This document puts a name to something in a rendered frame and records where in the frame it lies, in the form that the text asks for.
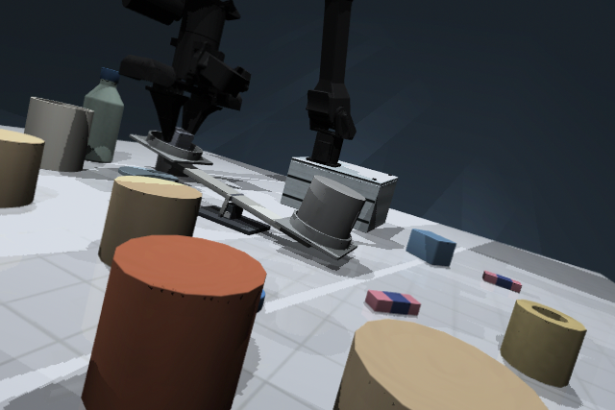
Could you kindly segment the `grey balance scale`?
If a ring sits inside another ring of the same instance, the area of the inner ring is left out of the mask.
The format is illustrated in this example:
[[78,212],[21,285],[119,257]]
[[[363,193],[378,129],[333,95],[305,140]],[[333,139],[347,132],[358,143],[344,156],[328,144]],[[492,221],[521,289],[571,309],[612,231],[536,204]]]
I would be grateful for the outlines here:
[[[348,239],[339,239],[318,231],[299,219],[297,216],[299,209],[295,209],[292,216],[283,218],[193,166],[192,164],[213,165],[213,162],[202,157],[203,150],[193,143],[189,151],[184,150],[160,141],[162,133],[157,131],[149,131],[147,137],[133,134],[129,137],[163,157],[162,161],[225,198],[222,207],[200,206],[198,216],[247,235],[270,230],[272,226],[302,245],[308,248],[314,247],[335,260],[357,248],[357,244],[352,242],[351,234]],[[243,209],[270,226],[243,216]]]

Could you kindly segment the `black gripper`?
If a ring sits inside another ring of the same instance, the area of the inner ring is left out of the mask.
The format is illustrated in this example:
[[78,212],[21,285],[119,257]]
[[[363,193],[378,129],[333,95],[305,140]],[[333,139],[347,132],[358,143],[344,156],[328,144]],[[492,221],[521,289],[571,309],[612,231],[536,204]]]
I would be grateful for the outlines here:
[[[153,86],[146,85],[145,89],[150,90],[162,137],[166,142],[172,142],[182,106],[182,129],[193,135],[210,114],[223,109],[220,107],[235,110],[241,108],[240,94],[234,98],[232,94],[217,89],[203,75],[197,77],[186,73],[192,56],[197,49],[201,49],[203,42],[211,44],[210,52],[218,58],[218,42],[191,32],[179,31],[178,38],[171,37],[170,41],[170,45],[176,47],[172,66],[134,55],[128,55],[120,62],[118,74],[153,82]],[[191,98],[184,96],[185,91],[191,93]]]

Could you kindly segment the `pink eraser with blue sleeve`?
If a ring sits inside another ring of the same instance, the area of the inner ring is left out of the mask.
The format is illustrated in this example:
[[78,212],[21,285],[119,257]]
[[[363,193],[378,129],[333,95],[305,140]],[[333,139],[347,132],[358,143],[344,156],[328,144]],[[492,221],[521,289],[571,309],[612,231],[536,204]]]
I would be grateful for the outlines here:
[[520,293],[522,284],[519,281],[513,280],[508,277],[503,277],[500,275],[495,275],[489,272],[484,271],[482,275],[483,281],[501,286],[503,288],[515,291]]
[[369,289],[365,301],[376,312],[413,316],[419,315],[422,305],[410,294]]

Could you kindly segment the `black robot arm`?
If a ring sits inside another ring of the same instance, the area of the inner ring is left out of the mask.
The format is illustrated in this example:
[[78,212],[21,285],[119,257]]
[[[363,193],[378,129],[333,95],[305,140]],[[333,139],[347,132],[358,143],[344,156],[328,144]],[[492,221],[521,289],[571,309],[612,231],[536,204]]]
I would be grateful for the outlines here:
[[[357,130],[350,112],[350,96],[344,85],[351,7],[353,0],[325,0],[320,77],[307,92],[309,127],[317,131],[312,156],[306,160],[339,167],[343,139],[353,140]],[[123,7],[162,24],[182,23],[180,31],[213,39],[220,44],[225,20],[241,17],[233,0],[122,0]],[[212,85],[234,98],[249,89],[251,74],[242,67],[230,68],[203,42],[192,56],[186,73],[203,75]],[[201,72],[200,72],[201,70]],[[328,131],[333,129],[335,132]]]

